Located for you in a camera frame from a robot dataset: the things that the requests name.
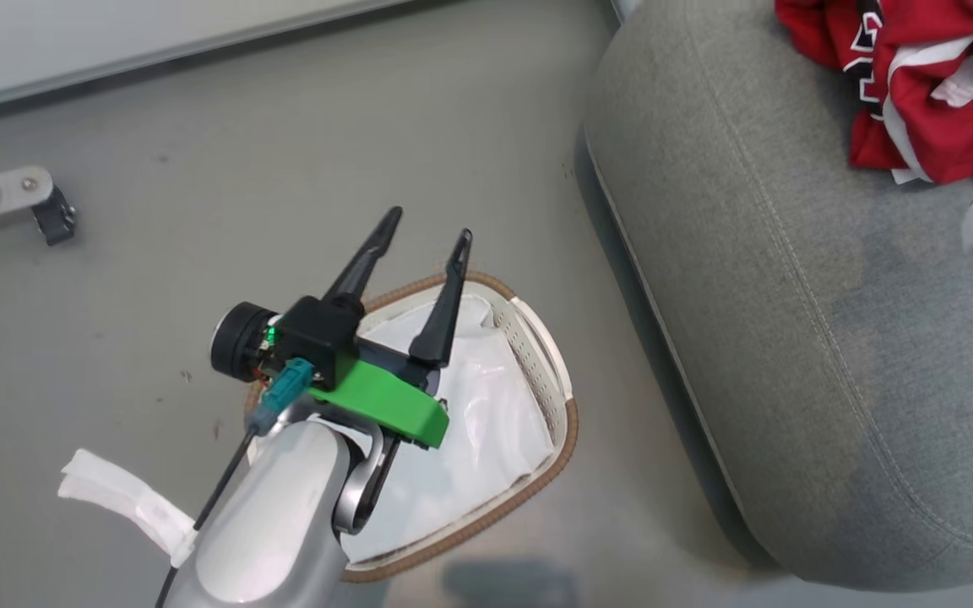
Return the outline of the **black caster wheel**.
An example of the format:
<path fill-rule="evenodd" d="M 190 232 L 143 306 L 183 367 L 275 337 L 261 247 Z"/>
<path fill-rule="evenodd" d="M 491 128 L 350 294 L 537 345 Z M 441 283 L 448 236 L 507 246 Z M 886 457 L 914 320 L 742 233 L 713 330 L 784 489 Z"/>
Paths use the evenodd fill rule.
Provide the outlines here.
<path fill-rule="evenodd" d="M 48 247 L 62 245 L 76 235 L 76 209 L 61 188 L 52 188 L 46 200 L 32 205 L 31 212 Z"/>

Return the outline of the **white laundry basket brown rim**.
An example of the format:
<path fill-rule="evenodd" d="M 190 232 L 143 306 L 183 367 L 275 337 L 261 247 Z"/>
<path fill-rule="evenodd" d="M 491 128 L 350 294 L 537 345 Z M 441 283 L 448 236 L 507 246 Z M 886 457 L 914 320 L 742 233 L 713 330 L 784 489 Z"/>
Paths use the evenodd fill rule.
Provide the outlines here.
<path fill-rule="evenodd" d="M 555 480 L 575 450 L 578 407 L 563 356 L 545 324 L 513 289 L 489 274 L 470 274 L 464 296 L 471 294 L 484 297 L 494 308 L 494 323 L 502 329 L 524 371 L 546 423 L 552 452 L 532 473 L 521 477 L 499 496 L 409 549 L 391 551 L 371 561 L 350 561 L 343 574 L 348 584 L 371 584 L 390 578 L 462 546 Z"/>

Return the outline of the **white cloth basket liner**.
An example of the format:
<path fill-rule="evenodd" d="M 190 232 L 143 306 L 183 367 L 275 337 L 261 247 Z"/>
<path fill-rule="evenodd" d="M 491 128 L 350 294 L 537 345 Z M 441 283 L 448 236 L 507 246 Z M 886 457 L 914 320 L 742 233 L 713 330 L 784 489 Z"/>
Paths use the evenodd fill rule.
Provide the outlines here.
<path fill-rule="evenodd" d="M 464 296 L 437 396 L 449 424 L 439 449 L 402 445 L 366 527 L 341 539 L 352 562 L 409 549 L 499 496 L 552 452 L 546 423 L 494 308 Z"/>

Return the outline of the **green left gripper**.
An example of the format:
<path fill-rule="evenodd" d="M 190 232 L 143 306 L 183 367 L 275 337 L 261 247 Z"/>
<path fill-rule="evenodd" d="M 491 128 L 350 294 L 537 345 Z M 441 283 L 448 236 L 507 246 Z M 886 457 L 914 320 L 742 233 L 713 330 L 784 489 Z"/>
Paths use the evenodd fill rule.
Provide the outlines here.
<path fill-rule="evenodd" d="M 394 205 L 375 225 L 321 303 L 327 309 L 363 312 L 362 298 L 379 259 L 389 252 L 403 216 Z M 459 319 L 460 301 L 470 267 L 474 234 L 464 228 L 445 262 L 443 288 L 408 354 L 370 339 L 356 339 L 358 358 L 334 388 L 314 384 L 309 395 L 329 403 L 356 421 L 370 422 L 402 442 L 438 449 L 447 434 L 447 405 L 436 398 L 441 370 L 447 368 Z"/>

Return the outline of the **red and white jersey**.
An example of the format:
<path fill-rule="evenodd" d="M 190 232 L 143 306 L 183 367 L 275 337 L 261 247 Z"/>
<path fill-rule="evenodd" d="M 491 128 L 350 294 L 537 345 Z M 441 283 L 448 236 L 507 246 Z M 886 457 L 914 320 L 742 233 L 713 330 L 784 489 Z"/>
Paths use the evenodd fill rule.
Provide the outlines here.
<path fill-rule="evenodd" d="M 852 82 L 849 162 L 973 178 L 973 0 L 774 0 L 795 48 Z"/>

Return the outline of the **grey fabric sofa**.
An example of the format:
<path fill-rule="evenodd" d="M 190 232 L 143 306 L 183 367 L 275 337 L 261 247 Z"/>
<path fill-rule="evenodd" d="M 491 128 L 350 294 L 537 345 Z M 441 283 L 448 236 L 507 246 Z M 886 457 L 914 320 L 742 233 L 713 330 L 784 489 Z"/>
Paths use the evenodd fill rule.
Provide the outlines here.
<path fill-rule="evenodd" d="M 584 139 L 750 534 L 814 584 L 973 584 L 973 183 L 848 166 L 772 0 L 644 0 Z"/>

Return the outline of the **grey partition base rail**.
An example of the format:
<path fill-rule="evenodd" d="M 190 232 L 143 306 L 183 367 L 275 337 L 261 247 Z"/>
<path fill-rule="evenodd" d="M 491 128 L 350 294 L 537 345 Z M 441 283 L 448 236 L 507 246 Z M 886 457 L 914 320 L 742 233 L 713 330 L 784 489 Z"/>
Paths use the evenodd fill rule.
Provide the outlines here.
<path fill-rule="evenodd" d="M 0 104 L 412 0 L 0 0 Z"/>

